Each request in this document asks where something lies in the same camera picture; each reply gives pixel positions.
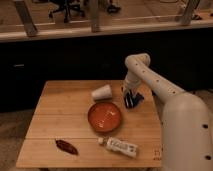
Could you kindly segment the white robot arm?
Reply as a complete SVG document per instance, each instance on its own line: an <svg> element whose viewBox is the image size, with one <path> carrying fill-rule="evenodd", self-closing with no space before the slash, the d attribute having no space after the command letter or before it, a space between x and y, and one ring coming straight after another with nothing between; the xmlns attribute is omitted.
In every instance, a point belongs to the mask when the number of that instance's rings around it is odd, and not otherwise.
<svg viewBox="0 0 213 171"><path fill-rule="evenodd" d="M213 118L206 103L149 68L147 53L129 55L123 83L127 108L136 106L141 82L164 103L161 171L213 171Z"/></svg>

